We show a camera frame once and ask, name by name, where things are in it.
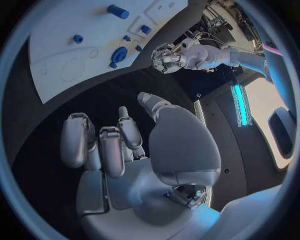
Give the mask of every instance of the light strip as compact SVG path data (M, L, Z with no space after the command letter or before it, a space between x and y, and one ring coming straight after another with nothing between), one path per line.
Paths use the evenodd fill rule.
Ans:
M238 101L238 106L239 106L239 111L240 111L240 117L241 117L241 124L245 126L245 125L247 125L247 115L246 115L244 99L243 99L243 95L242 95L240 86L235 85L234 90L235 90L236 96L237 96L237 101Z

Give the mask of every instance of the robotic arm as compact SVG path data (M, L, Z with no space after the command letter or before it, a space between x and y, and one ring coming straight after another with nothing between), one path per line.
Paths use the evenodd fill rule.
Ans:
M225 64L231 67L241 65L270 79L266 59L262 56L239 52L230 47L219 49L211 45L200 45L197 39L191 38L181 42L179 52L176 52L174 47L164 43L152 52L152 66L163 74L174 73L181 68L205 70Z

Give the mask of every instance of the pink object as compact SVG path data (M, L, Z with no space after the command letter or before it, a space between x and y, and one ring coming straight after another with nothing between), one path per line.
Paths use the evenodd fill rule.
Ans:
M268 45L265 44L265 43L262 44L262 48L263 48L264 50L268 51L268 52L271 52L271 53L274 53L274 54L278 54L278 55L280 55L280 56L283 55L279 50L277 50L276 48L270 47L270 46L268 46Z

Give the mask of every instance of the blue led strip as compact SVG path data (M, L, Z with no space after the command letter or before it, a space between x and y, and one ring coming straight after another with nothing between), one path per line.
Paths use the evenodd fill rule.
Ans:
M237 102L238 102L240 117L241 117L241 124L245 126L245 125L247 125L247 115L246 115L244 99L243 99L243 95L242 95L240 86L235 85L234 90L235 90L235 93L237 96Z

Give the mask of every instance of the white board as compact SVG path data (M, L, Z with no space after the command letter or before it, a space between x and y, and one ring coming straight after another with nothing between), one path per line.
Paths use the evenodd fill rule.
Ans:
M111 4L129 11L129 17L108 13ZM136 46L144 48L187 5L187 0L63 0L30 36L30 70L42 103L87 79L130 67L139 54ZM151 28L149 35L142 25ZM76 34L83 36L82 43L73 41ZM125 35L131 41L123 40ZM128 53L114 69L109 64L119 47Z

